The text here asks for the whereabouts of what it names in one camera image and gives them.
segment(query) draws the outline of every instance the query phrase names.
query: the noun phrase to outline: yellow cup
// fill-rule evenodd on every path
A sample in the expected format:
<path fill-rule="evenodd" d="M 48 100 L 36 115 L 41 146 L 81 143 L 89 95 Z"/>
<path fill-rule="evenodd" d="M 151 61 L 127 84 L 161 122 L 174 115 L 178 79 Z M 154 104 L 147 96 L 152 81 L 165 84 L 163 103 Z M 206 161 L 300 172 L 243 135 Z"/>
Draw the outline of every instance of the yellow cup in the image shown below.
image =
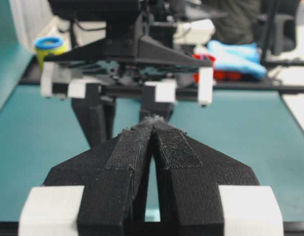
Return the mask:
<path fill-rule="evenodd" d="M 59 37 L 42 37 L 36 40 L 35 49 L 39 68 L 43 70 L 46 56 L 63 54 L 68 50 L 68 47 Z"/>

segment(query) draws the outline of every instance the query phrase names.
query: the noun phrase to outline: white clip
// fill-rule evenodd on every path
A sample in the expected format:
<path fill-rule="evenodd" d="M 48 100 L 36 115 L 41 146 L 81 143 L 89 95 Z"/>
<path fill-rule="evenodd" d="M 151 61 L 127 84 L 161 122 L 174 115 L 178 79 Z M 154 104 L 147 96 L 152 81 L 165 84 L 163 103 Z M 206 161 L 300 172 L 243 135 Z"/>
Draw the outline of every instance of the white clip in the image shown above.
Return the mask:
<path fill-rule="evenodd" d="M 99 80 L 96 78 L 73 79 L 68 87 L 68 97 L 84 99 L 86 96 L 87 84 L 99 84 Z"/>
<path fill-rule="evenodd" d="M 44 63 L 44 69 L 40 80 L 40 92 L 43 97 L 52 97 L 53 95 L 53 75 L 57 64 L 47 61 Z"/>
<path fill-rule="evenodd" d="M 155 86 L 155 102 L 176 103 L 177 82 L 164 79 L 161 82 L 148 81 L 146 86 Z"/>
<path fill-rule="evenodd" d="M 283 236 L 283 219 L 271 187 L 220 185 L 224 236 Z"/>
<path fill-rule="evenodd" d="M 199 83 L 197 99 L 200 106 L 208 106 L 213 100 L 213 74 L 212 67 L 201 67 L 199 69 Z"/>
<path fill-rule="evenodd" d="M 78 236 L 84 186 L 35 187 L 23 207 L 18 236 Z"/>

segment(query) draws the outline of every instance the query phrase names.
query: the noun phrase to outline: teal mat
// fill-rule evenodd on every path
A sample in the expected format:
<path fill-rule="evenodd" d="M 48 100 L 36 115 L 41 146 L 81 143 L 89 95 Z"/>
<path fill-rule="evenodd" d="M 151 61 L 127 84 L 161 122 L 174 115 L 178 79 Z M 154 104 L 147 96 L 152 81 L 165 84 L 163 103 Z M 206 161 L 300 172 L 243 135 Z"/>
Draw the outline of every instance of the teal mat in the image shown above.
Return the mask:
<path fill-rule="evenodd" d="M 140 107 L 130 99 L 117 103 L 115 135 L 138 122 Z M 284 220 L 304 220 L 304 136 L 276 93 L 219 91 L 208 108 L 179 102 L 170 123 L 253 167 L 272 186 Z M 30 188 L 52 166 L 87 149 L 68 100 L 18 86 L 0 113 L 0 221 L 18 220 Z M 148 208 L 157 208 L 151 170 Z"/>
<path fill-rule="evenodd" d="M 9 0 L 0 0 L 0 110 L 31 57 L 32 54 L 18 42 Z"/>

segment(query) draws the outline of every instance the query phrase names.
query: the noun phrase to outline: blue lid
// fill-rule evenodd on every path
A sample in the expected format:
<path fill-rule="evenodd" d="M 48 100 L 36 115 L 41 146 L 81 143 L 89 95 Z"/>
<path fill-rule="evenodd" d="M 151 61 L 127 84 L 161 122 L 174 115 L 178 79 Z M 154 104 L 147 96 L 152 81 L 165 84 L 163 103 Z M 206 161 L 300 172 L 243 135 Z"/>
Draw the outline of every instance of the blue lid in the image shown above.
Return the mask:
<path fill-rule="evenodd" d="M 36 40 L 35 46 L 38 49 L 54 49 L 63 45 L 63 40 L 59 37 L 42 37 Z"/>

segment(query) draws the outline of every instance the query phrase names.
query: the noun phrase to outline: person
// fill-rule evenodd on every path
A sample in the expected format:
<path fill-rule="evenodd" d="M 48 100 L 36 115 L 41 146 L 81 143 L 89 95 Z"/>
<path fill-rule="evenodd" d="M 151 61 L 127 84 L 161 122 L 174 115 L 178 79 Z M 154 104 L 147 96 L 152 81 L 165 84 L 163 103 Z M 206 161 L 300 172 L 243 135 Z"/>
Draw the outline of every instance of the person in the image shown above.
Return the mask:
<path fill-rule="evenodd" d="M 257 32 L 260 0 L 202 0 L 211 7 L 227 12 L 226 17 L 212 19 L 216 32 L 212 39 L 224 44 L 253 43 Z"/>

